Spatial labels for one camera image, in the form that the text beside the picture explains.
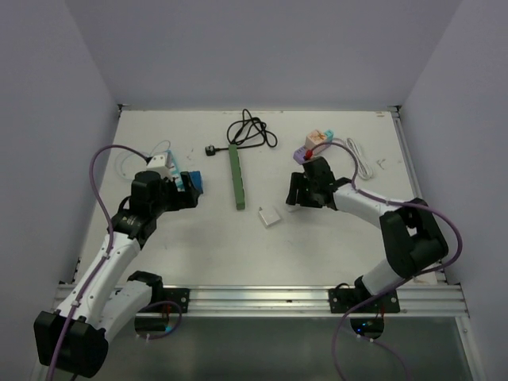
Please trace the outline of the pink cube adapter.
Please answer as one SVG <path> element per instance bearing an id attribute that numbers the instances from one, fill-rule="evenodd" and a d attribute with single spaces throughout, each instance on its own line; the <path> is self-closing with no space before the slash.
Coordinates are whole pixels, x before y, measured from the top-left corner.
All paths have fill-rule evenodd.
<path id="1" fill-rule="evenodd" d="M 318 129 L 312 130 L 310 133 L 306 135 L 305 139 L 305 148 L 306 150 L 311 150 L 316 147 L 318 144 L 323 143 L 327 140 L 327 135 Z"/>

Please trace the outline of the teal small plug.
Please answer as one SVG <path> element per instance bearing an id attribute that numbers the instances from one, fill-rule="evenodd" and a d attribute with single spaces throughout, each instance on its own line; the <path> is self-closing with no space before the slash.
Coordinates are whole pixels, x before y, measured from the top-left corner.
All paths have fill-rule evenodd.
<path id="1" fill-rule="evenodd" d="M 330 142 L 334 138 L 334 132 L 331 129 L 327 129 L 323 132 L 324 135 L 324 142 Z"/>

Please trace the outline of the white USB charger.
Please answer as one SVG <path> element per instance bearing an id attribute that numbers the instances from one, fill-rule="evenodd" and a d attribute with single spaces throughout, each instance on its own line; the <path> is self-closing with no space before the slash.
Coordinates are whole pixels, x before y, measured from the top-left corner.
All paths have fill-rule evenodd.
<path id="1" fill-rule="evenodd" d="M 282 221 L 280 214 L 273 206 L 261 206 L 258 209 L 258 215 L 265 228 L 270 228 Z"/>

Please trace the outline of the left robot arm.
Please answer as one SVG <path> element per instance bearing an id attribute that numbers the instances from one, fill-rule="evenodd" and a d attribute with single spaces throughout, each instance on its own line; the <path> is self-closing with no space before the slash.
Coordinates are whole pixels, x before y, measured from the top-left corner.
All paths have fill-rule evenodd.
<path id="1" fill-rule="evenodd" d="M 85 275 L 53 312 L 42 311 L 34 322 L 37 354 L 48 375 L 57 369 L 86 378 L 104 364 L 114 338 L 134 315 L 165 305 L 162 278 L 146 271 L 114 288 L 125 269 L 156 231 L 166 212 L 195 208 L 202 194 L 198 172 L 181 173 L 183 188 L 155 171 L 141 171 L 111 218 L 101 248 Z"/>

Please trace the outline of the teal power strip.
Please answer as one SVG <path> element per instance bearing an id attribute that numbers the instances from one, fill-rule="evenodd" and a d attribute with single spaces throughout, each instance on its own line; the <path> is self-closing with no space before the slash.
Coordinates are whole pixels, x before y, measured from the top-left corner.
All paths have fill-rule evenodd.
<path id="1" fill-rule="evenodd" d="M 175 182 L 177 190 L 179 192 L 184 192 L 185 186 L 182 181 L 181 173 L 180 173 L 176 158 L 173 155 L 173 153 L 171 152 L 171 150 L 167 150 L 167 154 L 168 154 L 168 158 L 170 159 L 169 171 L 170 171 L 171 177 Z"/>

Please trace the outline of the blue cube socket adapter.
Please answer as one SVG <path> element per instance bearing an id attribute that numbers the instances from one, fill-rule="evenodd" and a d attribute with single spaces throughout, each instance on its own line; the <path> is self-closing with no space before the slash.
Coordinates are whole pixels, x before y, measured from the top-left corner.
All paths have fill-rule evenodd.
<path id="1" fill-rule="evenodd" d="M 189 176 L 195 189 L 199 192 L 199 194 L 203 194 L 204 190 L 203 190 L 202 173 L 200 171 L 190 171 Z"/>

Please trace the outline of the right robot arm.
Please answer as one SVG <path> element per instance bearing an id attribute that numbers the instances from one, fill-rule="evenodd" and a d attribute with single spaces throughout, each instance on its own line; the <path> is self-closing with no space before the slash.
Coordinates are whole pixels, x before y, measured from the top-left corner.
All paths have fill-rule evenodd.
<path id="1" fill-rule="evenodd" d="M 353 301 L 372 311 L 381 292 L 397 287 L 448 255 L 448 244 L 428 205 L 420 198 L 390 201 L 359 189 L 352 179 L 335 178 L 323 157 L 306 161 L 291 174 L 288 206 L 331 210 L 354 215 L 381 232 L 385 259 L 355 281 Z"/>

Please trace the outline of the purple power strip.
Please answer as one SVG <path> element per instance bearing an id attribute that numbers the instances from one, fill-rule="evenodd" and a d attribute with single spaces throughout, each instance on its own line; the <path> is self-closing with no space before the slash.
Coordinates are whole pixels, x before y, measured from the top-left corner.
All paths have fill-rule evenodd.
<path id="1" fill-rule="evenodd" d="M 322 145 L 320 147 L 317 147 L 313 150 L 313 155 L 314 156 L 317 156 L 318 154 L 320 154 L 322 151 L 326 150 L 327 148 L 329 147 L 328 144 L 325 144 L 325 145 Z M 293 154 L 293 159 L 299 164 L 299 165 L 302 165 L 306 159 L 305 159 L 305 156 L 306 156 L 306 153 L 309 151 L 309 149 L 306 147 L 306 146 L 302 146 L 300 148 L 298 148 L 297 150 L 294 151 L 294 154 Z"/>

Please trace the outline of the green power strip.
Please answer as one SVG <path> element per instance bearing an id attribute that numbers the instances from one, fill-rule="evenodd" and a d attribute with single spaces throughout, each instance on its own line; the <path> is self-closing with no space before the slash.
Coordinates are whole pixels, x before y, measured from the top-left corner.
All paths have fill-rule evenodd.
<path id="1" fill-rule="evenodd" d="M 230 144 L 228 146 L 228 154 L 231 176 L 233 181 L 233 194 L 235 199 L 235 206 L 237 210 L 244 210 L 245 209 L 244 185 L 241 173 L 240 157 L 238 154 L 237 146 L 235 144 Z"/>

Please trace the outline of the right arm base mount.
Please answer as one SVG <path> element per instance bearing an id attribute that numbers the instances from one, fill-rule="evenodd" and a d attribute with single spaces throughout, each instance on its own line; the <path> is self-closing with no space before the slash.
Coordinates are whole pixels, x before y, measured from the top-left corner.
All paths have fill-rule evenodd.
<path id="1" fill-rule="evenodd" d="M 354 306 L 360 304 L 369 298 L 369 295 L 350 287 L 346 283 L 329 288 L 328 301 L 329 310 L 332 314 L 344 314 Z M 382 297 L 377 298 L 365 306 L 361 306 L 354 311 L 355 314 L 397 314 L 401 311 L 396 291 L 391 291 Z"/>

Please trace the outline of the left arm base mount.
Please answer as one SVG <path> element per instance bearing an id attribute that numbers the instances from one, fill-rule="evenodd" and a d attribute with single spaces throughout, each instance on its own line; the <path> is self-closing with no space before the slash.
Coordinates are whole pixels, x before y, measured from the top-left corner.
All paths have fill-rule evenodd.
<path id="1" fill-rule="evenodd" d="M 169 317 L 171 313 L 179 314 L 181 309 L 182 314 L 186 314 L 188 310 L 191 290 L 189 288 L 160 288 L 151 291 L 151 296 L 148 304 L 142 306 L 137 310 L 137 313 L 143 314 L 161 314 L 163 317 Z"/>

